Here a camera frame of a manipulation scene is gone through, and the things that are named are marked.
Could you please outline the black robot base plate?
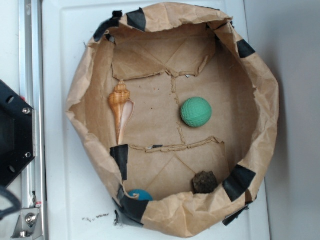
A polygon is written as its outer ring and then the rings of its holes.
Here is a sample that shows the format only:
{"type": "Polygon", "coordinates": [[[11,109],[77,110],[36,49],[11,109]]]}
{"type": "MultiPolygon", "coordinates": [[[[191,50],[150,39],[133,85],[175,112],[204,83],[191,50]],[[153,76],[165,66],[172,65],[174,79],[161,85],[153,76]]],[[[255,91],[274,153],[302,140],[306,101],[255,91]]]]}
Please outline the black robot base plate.
{"type": "Polygon", "coordinates": [[[8,187],[34,159],[33,108],[0,82],[0,185],[8,187]]]}

